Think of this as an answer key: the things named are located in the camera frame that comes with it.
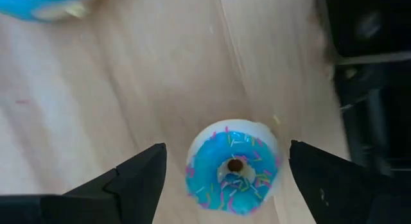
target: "light wood surface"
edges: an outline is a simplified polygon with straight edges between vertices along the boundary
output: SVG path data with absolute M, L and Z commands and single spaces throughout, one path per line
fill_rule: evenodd
M 0 193 L 63 193 L 165 142 L 154 223 L 313 223 L 286 160 L 245 218 L 184 185 L 191 141 L 222 119 L 267 124 L 285 158 L 290 139 L 347 158 L 312 15 L 313 0 L 107 0 L 82 21 L 0 16 Z

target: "wooden floor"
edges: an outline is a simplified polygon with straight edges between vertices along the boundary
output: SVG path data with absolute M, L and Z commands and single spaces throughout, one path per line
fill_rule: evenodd
M 191 141 L 222 119 L 267 124 L 285 157 L 290 139 L 347 157 L 314 14 L 313 0 L 108 0 L 83 21 L 0 16 L 0 193 L 63 193 L 165 142 L 154 223 L 314 223 L 287 161 L 250 217 L 200 210 L 184 185 Z

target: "toy donut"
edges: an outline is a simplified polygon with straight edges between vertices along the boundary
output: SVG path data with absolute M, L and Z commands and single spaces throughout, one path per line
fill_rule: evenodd
M 206 209 L 253 213 L 272 193 L 278 156 L 274 135 L 261 123 L 231 119 L 210 125 L 188 151 L 188 195 Z
M 28 21 L 83 17 L 96 0 L 0 0 L 0 12 Z

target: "blue icing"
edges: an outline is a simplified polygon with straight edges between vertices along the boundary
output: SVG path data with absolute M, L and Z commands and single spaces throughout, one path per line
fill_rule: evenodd
M 67 0 L 0 0 L 0 12 L 20 19 L 36 20 L 31 12 L 52 3 Z
M 262 160 L 257 159 L 256 152 Z M 270 184 L 277 175 L 278 169 L 275 166 L 275 156 L 273 151 L 263 141 L 258 141 L 247 134 L 241 132 L 220 132 L 214 137 L 210 137 L 199 149 L 197 154 L 191 159 L 186 170 L 186 184 L 189 194 L 197 197 L 199 204 L 209 209 L 221 209 L 224 211 L 235 212 L 237 214 L 248 214 L 258 208 L 262 203 L 265 195 L 269 191 L 269 187 L 262 185 L 256 187 L 256 181 L 253 186 L 258 191 L 246 184 L 250 182 L 245 178 L 239 178 L 237 175 L 228 174 L 224 180 L 227 182 L 237 182 L 234 187 L 228 185 L 221 189 L 221 185 L 217 180 L 217 170 L 223 162 L 232 159 L 232 156 L 245 156 L 247 164 L 256 170 L 257 175 L 265 174 L 267 170 L 271 175 L 265 174 Z M 230 194 L 235 191 L 232 196 L 231 209 L 228 203 L 231 199 Z M 223 194 L 223 206 L 221 206 L 221 192 Z

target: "donut hole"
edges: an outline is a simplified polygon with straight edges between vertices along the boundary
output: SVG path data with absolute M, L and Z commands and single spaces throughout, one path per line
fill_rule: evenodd
M 231 159 L 227 165 L 229 171 L 239 173 L 243 168 L 243 162 L 238 159 Z

